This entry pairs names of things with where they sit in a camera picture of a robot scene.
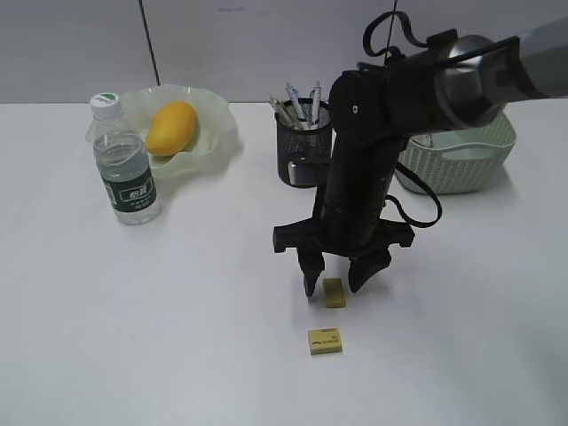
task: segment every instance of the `mango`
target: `mango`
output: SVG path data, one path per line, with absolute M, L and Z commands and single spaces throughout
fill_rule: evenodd
M 145 146 L 153 155 L 174 155 L 187 148 L 192 140 L 197 114 L 186 102 L 171 102 L 152 119 Z

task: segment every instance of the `small yellow block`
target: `small yellow block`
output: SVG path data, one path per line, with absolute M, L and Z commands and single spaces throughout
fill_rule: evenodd
M 323 291 L 326 293 L 326 308 L 344 308 L 345 294 L 341 278 L 326 278 L 323 280 Z
M 310 354 L 341 352 L 341 337 L 339 328 L 324 328 L 322 330 L 310 330 Z

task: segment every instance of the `bottle water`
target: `bottle water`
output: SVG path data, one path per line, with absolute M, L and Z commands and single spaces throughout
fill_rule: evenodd
M 117 95 L 101 93 L 91 99 L 93 151 L 100 176 L 116 216 L 138 225 L 157 217 L 162 207 L 150 170 L 144 142 L 124 118 Z

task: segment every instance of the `pen holder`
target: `pen holder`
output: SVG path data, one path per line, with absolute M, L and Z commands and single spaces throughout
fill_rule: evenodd
M 312 118 L 312 100 L 301 98 L 308 120 Z M 292 117 L 296 112 L 290 101 L 284 106 Z M 331 158 L 331 122 L 327 103 L 319 103 L 318 128 L 297 130 L 284 124 L 278 113 L 276 120 L 276 146 L 278 156 L 278 176 L 287 185 L 296 188 L 312 188 L 325 179 L 321 175 L 327 170 Z

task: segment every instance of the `bottle label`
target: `bottle label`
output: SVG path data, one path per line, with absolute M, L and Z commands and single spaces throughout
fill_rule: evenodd
M 156 187 L 149 167 L 140 176 L 126 182 L 102 179 L 113 209 L 117 211 L 133 213 L 151 206 L 156 201 Z

